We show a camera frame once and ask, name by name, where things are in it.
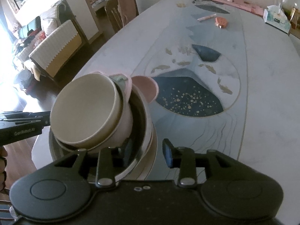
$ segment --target bowl rim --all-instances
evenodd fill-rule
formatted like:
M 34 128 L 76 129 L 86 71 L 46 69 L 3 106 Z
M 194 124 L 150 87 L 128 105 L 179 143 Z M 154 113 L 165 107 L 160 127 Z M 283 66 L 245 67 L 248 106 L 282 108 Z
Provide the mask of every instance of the bowl rim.
M 57 99 L 59 98 L 59 96 L 61 96 L 61 94 L 63 93 L 64 90 L 66 90 L 67 87 L 70 87 L 70 85 L 73 84 L 76 80 L 79 80 L 79 79 L 82 79 L 82 78 L 87 78 L 87 77 L 90 77 L 91 75 L 99 75 L 99 76 L 102 76 L 102 77 L 106 78 L 106 80 L 107 80 L 108 82 L 110 82 L 111 85 L 113 85 L 113 89 L 114 89 L 114 102 L 113 102 L 111 111 L 110 111 L 110 113 L 109 113 L 107 119 L 105 120 L 105 122 L 102 124 L 101 128 L 99 128 L 95 133 L 93 133 L 93 134 L 90 135 L 89 137 L 87 137 L 87 138 L 85 138 L 85 139 L 83 139 L 83 140 L 81 140 L 81 141 L 75 141 L 75 142 L 64 141 L 64 140 L 62 140 L 61 137 L 59 137 L 59 136 L 57 136 L 57 135 L 55 134 L 56 131 L 53 131 L 53 126 L 52 126 L 52 124 L 51 124 L 51 119 L 52 119 L 52 117 L 53 117 L 53 115 L 52 115 L 52 114 L 53 114 L 53 108 L 54 108 L 54 106 L 55 106 L 55 103 L 56 103 Z M 70 83 L 68 83 L 68 84 L 61 90 L 61 92 L 57 95 L 56 100 L 55 100 L 55 102 L 54 102 L 54 104 L 53 104 L 53 106 L 52 106 L 52 108 L 51 108 L 51 111 L 50 111 L 50 125 L 51 125 L 51 129 L 52 129 L 53 133 L 55 134 L 56 138 L 57 138 L 59 141 L 65 143 L 65 144 L 67 144 L 67 145 L 72 145 L 72 146 L 82 144 L 82 143 L 84 143 L 84 142 L 86 142 L 86 141 L 88 141 L 88 140 L 94 138 L 94 137 L 95 137 L 95 136 L 96 136 L 96 135 L 104 128 L 104 126 L 107 125 L 108 121 L 110 120 L 110 117 L 112 116 L 114 110 L 116 109 L 116 105 L 117 105 L 117 97 L 116 97 L 116 95 L 119 95 L 119 93 L 118 93 L 118 90 L 117 90 L 117 87 L 116 87 L 115 83 L 113 82 L 113 80 L 112 80 L 110 77 L 106 76 L 105 74 L 98 73 L 98 72 L 93 72 L 93 73 L 85 74 L 85 75 L 83 75 L 83 76 L 81 76 L 81 77 L 79 77 L 79 78 L 77 78 L 77 79 L 75 79 L 75 80 L 72 80 L 72 81 L 71 81 Z M 122 102 L 122 99 L 121 99 L 120 96 L 119 96 L 119 99 L 120 99 L 120 103 L 121 103 L 121 104 L 120 104 L 120 109 L 122 110 L 122 104 L 123 104 L 123 102 Z M 119 122 L 119 120 L 120 120 L 120 113 L 118 114 L 117 122 Z

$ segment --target orange object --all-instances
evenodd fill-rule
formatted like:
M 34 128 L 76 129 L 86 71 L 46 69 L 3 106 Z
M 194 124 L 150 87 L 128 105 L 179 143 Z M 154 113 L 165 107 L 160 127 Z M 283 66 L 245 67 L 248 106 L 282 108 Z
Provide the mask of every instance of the orange object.
M 228 21 L 222 17 L 216 17 L 215 25 L 218 26 L 220 29 L 226 28 Z

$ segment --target wooden chair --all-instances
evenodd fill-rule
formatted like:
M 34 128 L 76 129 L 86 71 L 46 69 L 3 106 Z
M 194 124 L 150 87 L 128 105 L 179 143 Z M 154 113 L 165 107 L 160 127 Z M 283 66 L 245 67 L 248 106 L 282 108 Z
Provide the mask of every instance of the wooden chair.
M 1 193 L 5 195 L 9 195 L 9 189 L 5 188 Z M 0 205 L 7 205 L 8 207 L 11 206 L 11 202 L 8 200 L 0 200 Z M 0 212 L 10 213 L 9 207 L 8 209 L 0 209 Z M 0 217 L 0 224 L 2 224 L 1 221 L 14 221 L 14 220 L 15 219 L 13 217 Z
M 139 11 L 137 9 L 136 0 L 134 0 L 134 4 L 136 9 L 136 16 L 138 16 Z M 123 28 L 121 15 L 118 11 L 118 0 L 108 0 L 105 6 L 105 11 L 114 32 L 117 33 L 121 28 Z

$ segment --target beige bowl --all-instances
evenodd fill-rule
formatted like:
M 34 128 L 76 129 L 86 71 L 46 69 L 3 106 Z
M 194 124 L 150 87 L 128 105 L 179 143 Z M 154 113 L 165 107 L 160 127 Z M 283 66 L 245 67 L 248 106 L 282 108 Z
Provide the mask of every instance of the beige bowl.
M 105 140 L 115 129 L 122 103 L 114 82 L 91 73 L 70 82 L 58 94 L 50 125 L 61 142 L 85 148 Z

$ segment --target white lace cover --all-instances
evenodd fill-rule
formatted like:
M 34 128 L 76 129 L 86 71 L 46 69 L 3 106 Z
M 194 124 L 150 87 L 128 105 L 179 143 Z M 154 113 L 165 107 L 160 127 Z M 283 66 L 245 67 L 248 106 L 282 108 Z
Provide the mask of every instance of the white lace cover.
M 71 20 L 67 20 L 43 40 L 29 55 L 46 69 L 56 55 L 78 34 Z

